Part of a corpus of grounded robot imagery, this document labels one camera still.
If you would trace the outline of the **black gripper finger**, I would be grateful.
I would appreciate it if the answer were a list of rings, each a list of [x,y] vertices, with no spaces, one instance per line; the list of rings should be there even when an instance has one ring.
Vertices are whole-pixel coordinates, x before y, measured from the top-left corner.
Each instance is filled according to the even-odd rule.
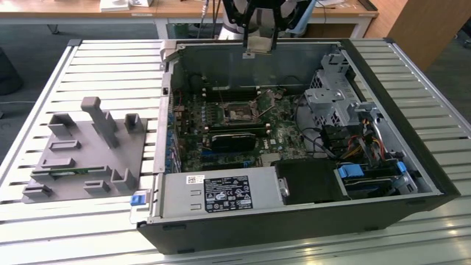
[[[242,40],[249,45],[249,37],[257,33],[258,25],[253,23],[255,6],[253,1],[223,0],[222,40]]]
[[[305,12],[306,1],[275,1],[273,8],[274,33],[271,50],[277,49],[279,32],[298,28]]]

